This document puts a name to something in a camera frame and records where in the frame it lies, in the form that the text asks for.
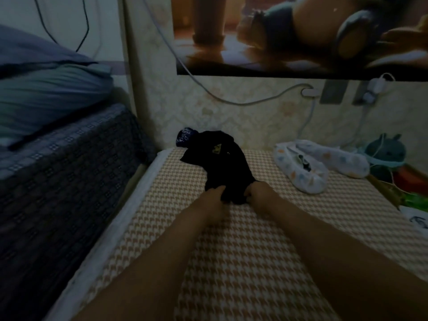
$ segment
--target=black cable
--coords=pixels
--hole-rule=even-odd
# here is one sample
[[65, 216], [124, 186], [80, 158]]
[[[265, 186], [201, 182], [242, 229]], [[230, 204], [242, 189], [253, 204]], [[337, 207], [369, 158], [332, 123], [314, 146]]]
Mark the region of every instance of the black cable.
[[[39, 19], [41, 22], [41, 25], [43, 26], [43, 29], [45, 30], [45, 32], [49, 35], [49, 37], [51, 37], [51, 39], [57, 44], [58, 42], [56, 41], [56, 39], [51, 35], [50, 32], [48, 32], [48, 30], [46, 29], [45, 26], [45, 21], [43, 21], [43, 16], [41, 15], [41, 11], [40, 11], [40, 6], [39, 6], [39, 1], [38, 0], [34, 0], [35, 6], [37, 8], [37, 12], [39, 14]], [[89, 33], [89, 20], [88, 20], [88, 13], [86, 12], [86, 3], [85, 0], [82, 0], [83, 3], [83, 12], [85, 13], [85, 19], [86, 19], [86, 33], [85, 36], [83, 37], [82, 41], [79, 44], [79, 47], [76, 49], [76, 53], [79, 51], [79, 49], [82, 47], [83, 43], [86, 40], [86, 37], [88, 36]]]
[[76, 53], [79, 51], [80, 47], [82, 46], [82, 44], [84, 43], [86, 37], [88, 36], [89, 33], [89, 20], [88, 20], [88, 13], [86, 13], [86, 4], [85, 4], [85, 0], [82, 0], [83, 3], [83, 12], [85, 12], [85, 18], [86, 18], [86, 33], [85, 36], [83, 37], [82, 41], [79, 44], [79, 47], [76, 49]]
[[57, 44], [58, 42], [55, 40], [55, 38], [46, 29], [45, 22], [43, 21], [43, 17], [42, 17], [41, 12], [40, 12], [39, 2], [37, 0], [34, 0], [34, 3], [35, 3], [35, 6], [37, 8], [37, 12], [39, 13], [39, 18], [41, 21], [41, 25], [43, 26], [43, 29], [49, 35], [49, 37], [51, 37], [51, 39]]

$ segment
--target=forearm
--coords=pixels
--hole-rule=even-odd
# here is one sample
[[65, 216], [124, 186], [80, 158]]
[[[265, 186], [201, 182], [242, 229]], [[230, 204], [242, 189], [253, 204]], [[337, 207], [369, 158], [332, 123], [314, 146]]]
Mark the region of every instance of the forearm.
[[426, 316], [427, 286], [404, 268], [288, 201], [272, 203], [270, 213], [344, 319]]
[[191, 208], [182, 211], [75, 321], [172, 319], [191, 251], [206, 226], [201, 216]]

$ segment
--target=black cloth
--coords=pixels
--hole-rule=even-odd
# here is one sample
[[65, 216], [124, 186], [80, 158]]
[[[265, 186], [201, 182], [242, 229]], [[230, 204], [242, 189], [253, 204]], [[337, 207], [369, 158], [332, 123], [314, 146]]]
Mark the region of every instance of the black cloth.
[[205, 190], [226, 186], [222, 201], [246, 203], [245, 189], [255, 181], [245, 155], [232, 136], [222, 131], [192, 135], [181, 161], [203, 167], [207, 172]]

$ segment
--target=hand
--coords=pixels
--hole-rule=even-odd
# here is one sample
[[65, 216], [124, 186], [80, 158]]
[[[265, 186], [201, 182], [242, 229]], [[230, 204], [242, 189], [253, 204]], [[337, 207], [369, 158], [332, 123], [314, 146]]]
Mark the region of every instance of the hand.
[[270, 215], [272, 205], [282, 200], [280, 195], [263, 181], [255, 181], [250, 184], [245, 190], [244, 196], [259, 215]]
[[217, 224], [228, 213], [227, 205], [224, 205], [221, 201], [224, 189], [226, 189], [226, 186], [208, 189], [190, 204], [188, 209], [194, 210], [197, 214], [204, 216], [208, 225]]

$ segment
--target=red item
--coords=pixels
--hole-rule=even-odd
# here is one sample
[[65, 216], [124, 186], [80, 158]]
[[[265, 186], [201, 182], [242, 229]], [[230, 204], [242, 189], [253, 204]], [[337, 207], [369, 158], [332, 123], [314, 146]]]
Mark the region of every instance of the red item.
[[406, 167], [400, 167], [394, 172], [394, 183], [401, 190], [428, 196], [428, 182]]

